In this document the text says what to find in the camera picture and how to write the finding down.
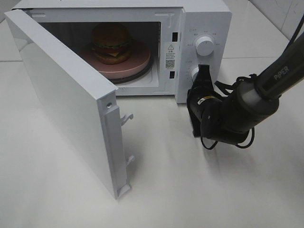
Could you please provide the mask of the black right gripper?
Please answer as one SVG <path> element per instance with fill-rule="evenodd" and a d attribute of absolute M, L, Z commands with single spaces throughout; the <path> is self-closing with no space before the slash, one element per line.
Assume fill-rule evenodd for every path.
<path fill-rule="evenodd" d="M 215 92 L 209 65 L 198 65 L 198 73 L 188 91 L 187 109 L 194 137 L 224 138 L 222 100 Z"/>

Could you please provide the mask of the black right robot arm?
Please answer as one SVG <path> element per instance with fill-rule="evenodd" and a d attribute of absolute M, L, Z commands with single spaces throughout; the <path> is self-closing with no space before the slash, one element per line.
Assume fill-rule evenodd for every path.
<path fill-rule="evenodd" d="M 199 71 L 187 95 L 194 137 L 238 148 L 249 147 L 254 127 L 279 108 L 280 96 L 304 78 L 304 36 L 287 45 L 282 55 L 260 75 L 238 77 L 234 84 L 213 83 L 208 65 Z"/>

